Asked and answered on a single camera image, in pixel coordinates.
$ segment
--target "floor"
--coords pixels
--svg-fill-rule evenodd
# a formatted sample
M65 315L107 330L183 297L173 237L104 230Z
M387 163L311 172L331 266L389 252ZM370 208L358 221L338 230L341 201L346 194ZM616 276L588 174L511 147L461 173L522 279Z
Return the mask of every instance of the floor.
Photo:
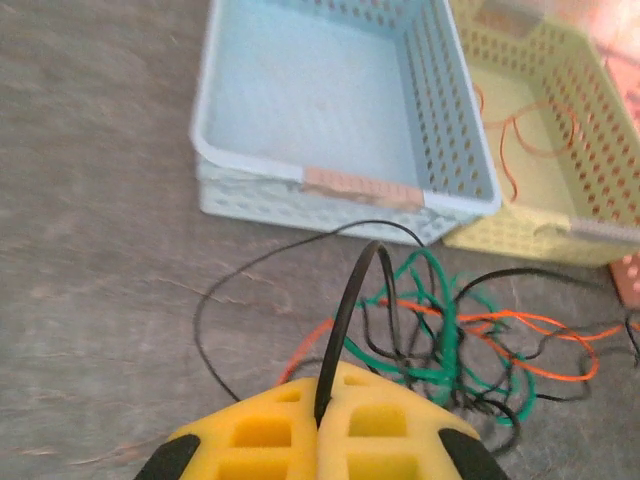
M187 129L207 3L0 2L3 478L133 478L173 430L228 405L192 342L198 293L307 235L198 211ZM239 394L273 384L363 245L292 251L216 296L204 341ZM407 251L394 247L394 259ZM449 272L530 263L434 251ZM619 318L604 269L562 270L610 294L531 278L489 290L570 325ZM575 371L578 352L555 346L541 365ZM639 381L630 357L603 358L592 398L538 403L501 464L514 480L640 478Z

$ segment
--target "orange wire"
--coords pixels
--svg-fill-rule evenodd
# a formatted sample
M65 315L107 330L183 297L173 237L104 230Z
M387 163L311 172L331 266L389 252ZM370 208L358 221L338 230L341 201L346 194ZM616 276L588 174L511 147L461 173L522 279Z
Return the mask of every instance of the orange wire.
M280 375L280 377L278 377L276 385L282 385L283 383L285 383L289 379L289 377L291 376L291 374L295 370L295 368L298 365L298 363L300 363L300 361L305 357L305 355L309 352L309 350L311 350L311 347L313 346L313 344L316 343L318 341L318 339L326 331L330 330L331 327L333 327L333 318L329 317L324 322L322 322L320 325L318 325L313 330L313 332L311 332L302 341L302 343L298 346L296 351L293 353L293 355L291 356L291 358L287 362L287 366L286 366L284 372L282 372L282 375Z
M386 299L381 300L380 304L381 305L385 305L386 304ZM404 307L404 308L408 308L410 310L413 310L414 312L420 312L420 313L425 313L425 314L429 314L429 315L439 315L440 314L439 311L434 310L433 308L429 308L429 307L426 307L424 305L419 305L417 303L409 302L407 300L398 300L398 306ZM490 313L481 313L481 314L473 314L473 315L458 315L457 318L461 323L467 323L467 322L473 322L473 321L483 320L483 319L494 319L494 320L497 320L497 319L505 318L505 317L516 318L517 320L520 320L522 323L527 325L532 330L535 330L536 332L541 333L542 335L545 335L545 336L553 335L554 332L551 331L551 330L546 330L546 329L544 329L542 327L539 327L535 323L532 323L531 321L527 320L527 318L531 319L531 320L536 320L536 321L549 323L551 325L554 325L554 326L562 328L562 329L567 329L567 331L569 332L568 334L557 335L557 338L563 339L563 340L570 340L570 341L574 341L574 342L579 342L584 347L584 349L587 351L589 357L592 360L591 369L589 370L589 372L587 372L584 375L563 375L563 374L559 374L559 373L555 373L555 372L550 372L548 370L544 370L542 368L539 368L539 367L530 365L528 363L525 363L523 361L520 361L517 358L513 358L509 354L509 352L507 352L504 348L502 348L500 345L498 345L493 340L491 340L491 338L489 338L486 335L484 335L484 331L491 327L491 324L489 324L489 323L484 324L484 325L480 325L479 327L474 327L474 328L467 329L466 331L471 333L471 334L473 334L473 335L476 335L480 339L484 340L496 352L498 352L500 355L502 355L503 357L507 358L508 360L513 362L514 364L520 366L521 368L523 368L525 370L528 370L531 373L535 373L536 375L539 375L541 377L546 377L546 378L550 378L550 379L553 379L553 380L559 380L559 381L563 381L563 382L582 382L582 381L585 381L585 380L592 379L596 375L596 373L598 372L599 359L597 357L597 354L596 354L594 348L589 344L589 342L596 341L596 340L602 340L603 338L611 337L612 335L615 335L616 333L618 333L618 332L623 330L623 326L619 325L619 326L615 326L613 328L609 328L607 330L604 330L604 331L602 331L600 333L597 333L597 334L594 334L594 335L583 336L583 335L578 335L577 333L571 331L571 329L569 327L564 325L562 322L559 322L558 320L554 320L552 318L545 317L543 315L536 315L536 314L528 313L528 312L514 312L514 311L511 311L511 310L502 310L500 312L490 312ZM282 375L280 375L280 377L278 378L276 385L282 385L283 383L285 383L289 379L289 377L291 376L292 372L295 370L295 368L298 365L298 363L300 363L300 361L309 352L309 350L311 349L313 344L315 342L317 342L318 339L325 332L330 330L332 326L333 326L333 318L327 318L324 322L322 322L320 325L318 325L302 341L302 343L298 346L298 348L296 349L294 354L291 356L291 358L287 362L287 366L286 366L284 372L282 373ZM632 325L632 328L634 328L635 330L640 331L640 324L634 323Z
M480 89L480 87L475 83L473 84L473 90L476 92L476 94L480 99L480 115L482 115L482 113L484 112L484 106L485 106L484 94L482 93L482 90ZM564 145L562 148L558 150L552 150L549 152L540 150L534 147L533 145L529 144L520 133L520 128L518 127L518 119L520 117L522 117L523 115L529 112L544 108L546 106L558 108L559 110L562 110L565 113L569 114L569 117L571 118L571 135L566 145ZM518 198L518 183L516 182L515 177L509 170L509 167L507 165L507 160L504 154L504 148L507 140L507 132L509 130L509 126L513 125L516 138L518 139L520 146L526 152L542 158L555 158L573 146L573 138L576 133L576 127L578 126L578 117L575 114L575 112L571 110L571 108L568 107L567 105L563 105L556 102L537 102L521 108L516 113L514 113L513 115L509 115L507 118L505 118L502 121L483 122L483 124L485 128L502 127L502 134L500 135L500 163L502 164L502 170L505 176L507 177L507 180L509 180L509 183L511 184L511 188L513 189L513 194L511 195L510 201L514 202Z

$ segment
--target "yellow sponge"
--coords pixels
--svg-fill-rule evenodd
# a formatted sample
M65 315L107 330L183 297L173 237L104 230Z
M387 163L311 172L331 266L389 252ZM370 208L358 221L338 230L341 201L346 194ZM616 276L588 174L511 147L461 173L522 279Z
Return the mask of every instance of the yellow sponge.
M200 439L181 480L459 480L438 432L463 420L341 362L320 429L316 379L274 388L178 430Z
M438 432L463 420L407 388L340 363L318 431L318 480L459 479Z

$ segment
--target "yellow plastic basket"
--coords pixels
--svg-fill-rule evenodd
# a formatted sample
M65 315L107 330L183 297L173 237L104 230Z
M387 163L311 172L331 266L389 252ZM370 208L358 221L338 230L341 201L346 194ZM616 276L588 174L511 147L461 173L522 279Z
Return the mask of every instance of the yellow plastic basket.
M587 37L499 0L450 3L503 207L445 243L590 266L637 251L640 141ZM518 132L550 155L530 153L516 136L513 115L533 105L518 117ZM505 119L503 135L494 122Z

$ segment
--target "green wire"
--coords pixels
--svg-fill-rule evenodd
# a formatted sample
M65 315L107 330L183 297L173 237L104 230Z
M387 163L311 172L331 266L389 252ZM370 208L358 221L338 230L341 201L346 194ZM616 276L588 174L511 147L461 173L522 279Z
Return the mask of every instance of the green wire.
M442 299L439 300L437 297L432 295L425 288L420 275L417 270L413 267L413 264L420 258L424 258L427 262L429 262L438 277L438 281L440 282L440 286L442 289ZM412 377L415 377L419 380L426 381L432 385L438 386L437 393L431 398L431 401L436 403L437 405L444 405L449 398L451 397L451 392L454 388L462 388L468 391L471 394L479 395L480 391L475 388L466 386L466 385L457 385L456 379L458 378L458 359L457 359L457 347L458 347L458 323L457 323L457 311L456 306L453 301L453 296L451 294L452 291L457 290L457 283L460 277L460 274L455 275L451 279L448 279L442 265L438 262L438 260L431 254L431 252L426 248L417 249L412 252L405 262L394 272L394 280L398 280L400 277L409 272L413 282L416 285L416 291L402 292L398 294L398 299L402 300L415 300L416 303L422 304L425 300L428 300L434 308L442 311L442 342L440 344L440 349L438 352L438 360L440 363L439 369L427 369L427 368L415 368L410 367L401 372L398 367L394 363L381 361L378 358L372 357L371 355L365 353L351 338L347 337L345 339L345 348L354 355L358 360L362 361L366 365L375 368L381 372L402 375L403 373L408 373ZM380 300L386 295L386 288L383 287L380 291L371 298L368 298L364 301L365 305L378 305ZM489 312L497 312L499 309L497 306L485 295L478 292L476 289L469 293L470 298L475 300L477 303L485 306ZM362 308L362 303L357 304L357 308ZM496 321L496 327L500 328L505 325L504 321ZM424 331L425 334L430 334L430 332L421 325L421 330ZM521 355L516 355L516 358L520 361L524 361L524 358ZM500 358L503 366L506 368L509 366L510 362L507 359ZM484 381L479 375L477 375L471 368L465 366L464 371L469 375L470 379L479 387L488 389L493 387L493 385ZM518 419L520 421L526 420L531 412L533 411L536 393L535 393L535 378L533 374L524 370L528 395L525 400L522 408L516 412ZM501 394L506 396L509 393L518 393L520 391L520 381L517 376L511 373L510 377L513 388L511 392L504 388L497 388L494 390L494 393ZM394 380L397 383L404 383L404 377L396 378ZM505 416L498 416L496 418L497 423L501 425L510 425L511 420Z

